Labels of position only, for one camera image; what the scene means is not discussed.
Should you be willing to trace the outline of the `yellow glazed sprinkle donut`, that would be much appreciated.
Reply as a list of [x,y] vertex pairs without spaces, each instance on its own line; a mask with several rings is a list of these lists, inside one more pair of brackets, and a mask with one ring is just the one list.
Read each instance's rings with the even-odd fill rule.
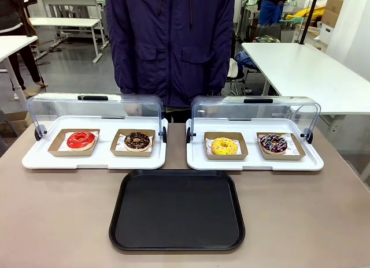
[[235,155],[238,151],[238,145],[232,139],[218,137],[213,140],[211,150],[214,155]]

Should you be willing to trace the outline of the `dark donut colourful sprinkles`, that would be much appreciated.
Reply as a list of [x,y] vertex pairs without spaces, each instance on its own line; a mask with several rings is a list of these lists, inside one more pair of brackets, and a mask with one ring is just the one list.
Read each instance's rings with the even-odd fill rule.
[[288,143],[285,138],[273,133],[259,135],[258,140],[262,149],[267,154],[284,154],[288,147]]

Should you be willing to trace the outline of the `brown cardboard donut tray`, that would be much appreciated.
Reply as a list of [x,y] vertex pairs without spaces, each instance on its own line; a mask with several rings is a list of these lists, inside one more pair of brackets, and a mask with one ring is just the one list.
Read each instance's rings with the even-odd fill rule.
[[[206,138],[215,139],[218,137],[227,137],[230,139],[236,139],[240,142],[240,148],[242,150],[241,155],[208,155],[206,151]],[[205,153],[208,160],[214,161],[242,161],[248,156],[248,149],[243,135],[240,132],[205,132],[204,134]]]
[[93,148],[87,151],[58,151],[59,146],[61,145],[62,141],[65,139],[65,134],[68,132],[78,132],[78,131],[98,131],[100,134],[99,129],[62,129],[59,134],[55,137],[53,142],[51,143],[48,152],[53,155],[54,157],[90,157],[93,154],[94,148],[98,143],[99,135],[97,141]]
[[[264,134],[264,133],[274,133],[274,132],[257,132],[256,135],[261,134],[261,133]],[[261,149],[261,147],[259,145],[259,142],[258,142],[258,138],[257,138],[257,144],[259,145],[259,147],[261,149],[261,152],[262,152],[262,155],[263,155],[265,160],[270,160],[270,161],[300,161],[303,157],[306,156],[306,153],[305,153],[302,145],[300,144],[299,140],[295,137],[295,135],[293,136],[293,140],[295,142],[295,145],[297,146],[297,149],[298,149],[298,152],[299,152],[298,155],[285,155],[285,154],[284,155],[271,155],[271,154],[267,154],[267,153],[263,152],[263,150]]]
[[[127,135],[130,132],[143,132],[150,136],[153,136],[153,145],[150,152],[130,152],[130,151],[116,151],[116,143],[119,138],[119,134]],[[110,146],[111,153],[116,157],[150,157],[155,144],[155,130],[152,129],[119,129]]]

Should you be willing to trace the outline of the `black serving tray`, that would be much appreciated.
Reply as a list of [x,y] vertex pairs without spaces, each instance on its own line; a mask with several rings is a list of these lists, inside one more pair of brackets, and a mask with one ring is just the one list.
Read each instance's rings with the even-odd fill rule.
[[121,251],[232,251],[245,238],[233,179],[218,170],[136,170],[122,180],[109,227]]

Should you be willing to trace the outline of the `background person blue apron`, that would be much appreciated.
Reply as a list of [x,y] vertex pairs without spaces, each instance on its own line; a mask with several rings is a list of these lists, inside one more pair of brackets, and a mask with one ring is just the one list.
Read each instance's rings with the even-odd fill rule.
[[256,36],[268,35],[281,40],[280,19],[283,14],[286,0],[259,0],[258,2],[258,26]]

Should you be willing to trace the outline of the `yellow cloth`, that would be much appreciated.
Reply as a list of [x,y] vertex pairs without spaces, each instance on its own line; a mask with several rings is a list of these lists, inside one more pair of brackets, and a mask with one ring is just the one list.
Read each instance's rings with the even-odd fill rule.
[[[313,10],[310,20],[317,21],[318,19],[321,19],[324,14],[324,10],[325,6],[315,8]],[[310,8],[300,10],[295,15],[293,15],[291,21],[293,23],[305,23],[309,18],[310,12],[311,12]]]

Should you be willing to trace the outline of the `person's right hand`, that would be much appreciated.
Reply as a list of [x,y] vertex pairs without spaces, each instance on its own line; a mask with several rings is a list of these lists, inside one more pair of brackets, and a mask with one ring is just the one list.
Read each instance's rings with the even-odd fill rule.
[[142,116],[142,105],[137,103],[127,104],[125,111],[128,116]]

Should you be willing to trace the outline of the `brown cardboard box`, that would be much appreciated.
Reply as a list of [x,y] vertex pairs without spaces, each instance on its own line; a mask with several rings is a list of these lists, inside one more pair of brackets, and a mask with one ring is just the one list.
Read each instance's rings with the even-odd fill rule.
[[344,0],[327,0],[321,22],[335,28]]
[[27,111],[7,113],[0,112],[0,136],[15,137],[14,129],[21,135],[32,124]]

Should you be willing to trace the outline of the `clear plastic container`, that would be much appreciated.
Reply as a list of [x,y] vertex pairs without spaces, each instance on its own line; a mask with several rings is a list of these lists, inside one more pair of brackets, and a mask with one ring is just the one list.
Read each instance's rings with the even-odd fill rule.
[[[245,98],[271,98],[271,104],[245,104]],[[217,116],[208,117],[205,107],[217,105]],[[305,128],[312,132],[317,124],[321,106],[304,96],[198,96],[191,104],[191,130],[195,133],[197,118],[248,121],[256,118],[287,119],[297,125],[299,136]]]

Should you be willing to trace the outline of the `person in navy jacket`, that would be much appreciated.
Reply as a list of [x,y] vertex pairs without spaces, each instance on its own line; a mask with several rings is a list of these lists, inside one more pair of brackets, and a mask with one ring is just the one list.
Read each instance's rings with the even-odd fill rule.
[[235,0],[105,0],[114,79],[123,94],[156,95],[169,122],[197,96],[220,95],[231,58]]

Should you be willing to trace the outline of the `large white table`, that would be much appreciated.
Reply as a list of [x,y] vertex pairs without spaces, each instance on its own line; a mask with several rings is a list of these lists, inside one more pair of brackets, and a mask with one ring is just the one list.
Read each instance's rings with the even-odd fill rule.
[[280,96],[304,96],[326,115],[370,115],[370,82],[308,44],[242,43]]

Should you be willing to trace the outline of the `red glazed donut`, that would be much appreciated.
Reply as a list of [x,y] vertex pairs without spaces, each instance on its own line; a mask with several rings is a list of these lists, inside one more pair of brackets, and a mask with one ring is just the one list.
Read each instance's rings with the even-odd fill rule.
[[91,132],[75,132],[70,135],[66,144],[72,151],[89,150],[95,144],[95,135]]

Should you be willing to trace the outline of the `background person dark clothes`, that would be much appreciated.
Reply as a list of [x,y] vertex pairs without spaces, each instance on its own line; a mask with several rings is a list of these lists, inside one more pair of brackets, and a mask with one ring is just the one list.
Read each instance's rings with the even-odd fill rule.
[[[34,29],[31,25],[27,21],[24,22],[21,18],[21,14],[24,13],[22,6],[23,2],[24,0],[0,0],[0,36],[23,36],[27,35],[27,33],[34,33]],[[9,61],[16,79],[24,95],[29,98],[34,96],[35,93],[28,91],[24,85],[17,58],[18,54],[21,55],[33,82],[41,88],[46,88],[48,84],[43,82],[29,45],[11,54],[9,56]]]

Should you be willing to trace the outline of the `white printed paper liner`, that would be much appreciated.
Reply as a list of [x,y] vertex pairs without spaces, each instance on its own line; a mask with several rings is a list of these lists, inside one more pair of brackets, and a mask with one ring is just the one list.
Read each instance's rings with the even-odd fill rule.
[[[208,138],[206,138],[206,151],[207,151],[207,154],[208,155],[214,155],[212,153],[212,150],[211,150],[211,145],[212,145],[213,140],[214,139],[208,139]],[[237,143],[237,145],[238,145],[238,151],[237,151],[237,153],[235,155],[241,155],[242,154],[242,150],[241,150],[241,145],[240,145],[239,140],[236,140],[236,139],[232,139],[232,140],[234,140]]]
[[[264,134],[258,134],[257,135],[257,138],[259,135],[266,135],[266,134],[269,134],[269,133],[264,133]],[[295,145],[295,142],[293,140],[293,134],[292,133],[280,133],[280,134],[277,134],[277,135],[280,135],[281,137],[285,138],[287,140],[287,143],[288,143],[288,147],[287,147],[287,150],[285,151],[285,155],[298,155],[299,152],[298,152],[298,149],[297,149],[297,146]]]
[[[75,132],[68,132],[68,133],[65,134],[65,139],[62,141],[61,145],[59,146],[58,151],[72,151],[70,148],[68,148],[68,146],[66,144],[66,141],[70,137],[70,135],[73,134],[73,133],[75,133]],[[99,132],[98,131],[92,131],[91,133],[93,133],[95,135],[95,143],[96,143]]]
[[[151,148],[152,148],[152,145],[153,145],[153,136],[150,136],[148,135],[151,139],[151,146],[145,150],[145,151],[142,151],[142,152],[150,152],[151,151]],[[125,148],[125,145],[124,145],[124,139],[125,139],[126,135],[124,134],[119,134],[119,138],[117,140],[117,143],[116,143],[116,148],[115,150],[116,151],[128,151],[126,148]]]

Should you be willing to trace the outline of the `office chair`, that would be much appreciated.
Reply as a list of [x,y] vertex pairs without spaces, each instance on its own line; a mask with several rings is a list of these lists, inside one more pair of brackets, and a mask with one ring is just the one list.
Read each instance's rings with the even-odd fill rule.
[[238,63],[231,58],[226,83],[230,85],[230,92],[233,96],[251,95],[252,90],[246,87],[246,76],[239,70]]

